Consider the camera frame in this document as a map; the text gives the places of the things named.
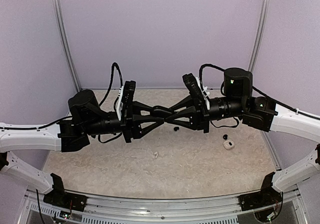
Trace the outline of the black earbud charging case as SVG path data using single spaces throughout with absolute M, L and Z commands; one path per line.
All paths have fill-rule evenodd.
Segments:
M 166 119 L 166 118 L 174 115 L 175 111 L 170 108 L 157 105 L 157 106 L 152 107 L 150 114 L 154 117 Z

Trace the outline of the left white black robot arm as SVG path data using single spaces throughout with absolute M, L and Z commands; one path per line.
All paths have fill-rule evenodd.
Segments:
M 92 90 L 82 90 L 68 101 L 70 116 L 40 126 L 0 126 L 0 170 L 26 181 L 59 206 L 70 201 L 62 178 L 42 172 L 18 159 L 14 150 L 50 150 L 77 152 L 90 144 L 89 138 L 104 134 L 122 134 L 127 143 L 140 139 L 164 124 L 171 111 L 161 106 L 148 106 L 134 101 L 134 90 L 123 90 L 116 111 L 101 109 Z

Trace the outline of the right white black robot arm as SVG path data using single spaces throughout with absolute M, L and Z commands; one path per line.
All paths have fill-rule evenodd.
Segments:
M 319 142 L 319 116 L 312 115 L 281 103 L 253 86 L 253 75 L 241 68 L 222 70 L 222 97 L 211 99 L 203 86 L 204 64 L 199 77 L 185 74 L 182 79 L 189 96 L 171 107 L 170 116 L 165 121 L 192 130 L 209 131 L 215 120 L 237 117 L 243 124 L 264 132 L 282 132 Z

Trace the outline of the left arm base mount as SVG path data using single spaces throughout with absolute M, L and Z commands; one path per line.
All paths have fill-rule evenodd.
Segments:
M 44 203 L 48 203 L 53 206 L 83 212 L 86 206 L 87 197 L 85 195 L 70 192 L 48 193 L 44 195 L 43 201 Z

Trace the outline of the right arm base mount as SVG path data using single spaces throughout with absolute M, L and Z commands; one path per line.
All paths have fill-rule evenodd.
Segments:
M 247 211 L 281 202 L 282 194 L 279 192 L 257 191 L 240 195 L 238 198 L 242 211 Z

